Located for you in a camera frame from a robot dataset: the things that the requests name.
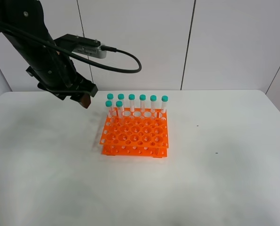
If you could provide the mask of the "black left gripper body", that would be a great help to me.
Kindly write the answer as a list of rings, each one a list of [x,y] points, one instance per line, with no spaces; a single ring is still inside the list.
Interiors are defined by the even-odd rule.
[[[83,77],[72,60],[65,58],[48,65],[46,69],[29,66],[26,72],[38,81],[37,87],[55,96],[80,96],[83,94]]]

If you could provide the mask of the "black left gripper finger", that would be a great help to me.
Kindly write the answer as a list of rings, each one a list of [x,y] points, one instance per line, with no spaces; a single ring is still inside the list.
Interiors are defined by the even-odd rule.
[[[88,93],[79,91],[59,91],[54,92],[54,95],[61,100],[70,97],[71,100],[78,102],[83,108],[88,108],[91,104],[91,96]]]
[[[94,83],[92,83],[90,80],[87,80],[81,75],[77,75],[75,81],[70,87],[71,96],[87,94],[90,97],[95,97],[97,92],[98,92],[97,86]]]

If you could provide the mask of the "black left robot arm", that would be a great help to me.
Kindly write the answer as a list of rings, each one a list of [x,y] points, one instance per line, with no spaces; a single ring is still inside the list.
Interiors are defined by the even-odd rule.
[[[29,64],[27,73],[37,87],[64,100],[70,97],[88,108],[97,86],[80,75],[72,61],[89,64],[89,60],[62,48],[52,39],[44,23],[38,0],[0,0],[0,33]]]

